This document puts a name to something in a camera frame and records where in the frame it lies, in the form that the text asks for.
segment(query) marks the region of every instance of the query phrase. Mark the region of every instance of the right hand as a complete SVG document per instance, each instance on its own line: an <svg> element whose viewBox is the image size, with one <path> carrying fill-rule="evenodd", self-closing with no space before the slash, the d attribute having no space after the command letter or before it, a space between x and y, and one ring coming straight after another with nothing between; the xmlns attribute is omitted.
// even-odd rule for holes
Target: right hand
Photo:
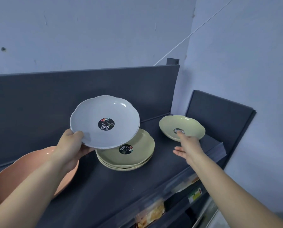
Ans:
<svg viewBox="0 0 283 228"><path fill-rule="evenodd" d="M180 131L177 131L177 135L180 138L181 146L174 147L173 153L185 158L187 163L192 166L195 157L205 155L199 140L196 137L188 137Z"/></svg>

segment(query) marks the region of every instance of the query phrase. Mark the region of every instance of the wall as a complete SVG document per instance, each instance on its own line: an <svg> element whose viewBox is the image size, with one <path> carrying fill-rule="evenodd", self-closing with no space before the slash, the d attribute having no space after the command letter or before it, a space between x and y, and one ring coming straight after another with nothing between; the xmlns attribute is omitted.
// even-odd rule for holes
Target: wall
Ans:
<svg viewBox="0 0 283 228"><path fill-rule="evenodd" d="M230 0L197 0L192 31ZM283 0L233 0L189 41L174 112L193 89L253 107L226 172L274 212L283 211Z"/></svg>
<svg viewBox="0 0 283 228"><path fill-rule="evenodd" d="M195 2L0 0L0 74L154 65L189 35Z"/></svg>

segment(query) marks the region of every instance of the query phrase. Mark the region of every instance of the left hand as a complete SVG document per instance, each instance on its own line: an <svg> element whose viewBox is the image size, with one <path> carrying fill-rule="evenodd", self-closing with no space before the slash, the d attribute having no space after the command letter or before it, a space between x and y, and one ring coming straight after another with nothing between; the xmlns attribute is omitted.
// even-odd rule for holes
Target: left hand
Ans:
<svg viewBox="0 0 283 228"><path fill-rule="evenodd" d="M83 145L82 138L82 131L73 133L71 129L67 129L52 153L51 160L60 165L65 173L73 170L82 156L94 150L94 148Z"/></svg>

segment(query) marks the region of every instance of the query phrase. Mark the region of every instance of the hand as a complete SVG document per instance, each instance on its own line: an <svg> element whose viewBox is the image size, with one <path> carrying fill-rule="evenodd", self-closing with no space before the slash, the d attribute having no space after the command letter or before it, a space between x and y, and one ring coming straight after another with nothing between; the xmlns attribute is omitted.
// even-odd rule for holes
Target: hand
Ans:
<svg viewBox="0 0 283 228"><path fill-rule="evenodd" d="M200 147L199 140L196 137L188 137L180 131L177 131L177 135L180 138L181 146L174 147L173 153L185 158L187 163L193 166L195 157L205 154Z"/></svg>
<svg viewBox="0 0 283 228"><path fill-rule="evenodd" d="M73 133L70 129L67 129L52 153L51 160L57 162L65 173L74 169L82 156L94 150L83 145L81 143L82 138L82 131Z"/></svg>

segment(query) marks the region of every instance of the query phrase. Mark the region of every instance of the plate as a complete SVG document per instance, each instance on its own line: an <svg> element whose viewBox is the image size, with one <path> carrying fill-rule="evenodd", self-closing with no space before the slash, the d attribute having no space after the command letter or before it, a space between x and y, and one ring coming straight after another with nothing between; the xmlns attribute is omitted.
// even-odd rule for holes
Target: plate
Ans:
<svg viewBox="0 0 283 228"><path fill-rule="evenodd" d="M131 103L109 95L83 101L70 118L71 130L81 130L82 142L95 149L126 143L138 131L139 123L139 114Z"/></svg>
<svg viewBox="0 0 283 228"><path fill-rule="evenodd" d="M47 161L56 146L50 146L28 153L0 172L0 204L25 180L30 173ZM60 182L54 197L56 197L73 179L76 167L68 172Z"/></svg>
<svg viewBox="0 0 283 228"><path fill-rule="evenodd" d="M100 157L98 157L98 160L100 161L100 163L102 165L104 165L105 167L107 167L107 168L109 168L111 170L115 170L115 171L131 171L131 170L136 170L136 169L142 167L143 165L145 165L151 159L152 155L150 157L148 157L147 160L143 161L140 165L134 166L134 167L131 167L131 168L118 168L118 167L111 166L111 165L105 163L104 161L102 161Z"/></svg>
<svg viewBox="0 0 283 228"><path fill-rule="evenodd" d="M187 136L201 139L205 135L205 128L195 119L187 118L182 115L168 115L159 121L162 132L174 141L180 142L176 132L180 130Z"/></svg>
<svg viewBox="0 0 283 228"><path fill-rule="evenodd" d="M139 129L136 135L125 144L113 149L96 150L96 154L105 163L118 167L134 167L147 160L154 152L155 142L151 135Z"/></svg>

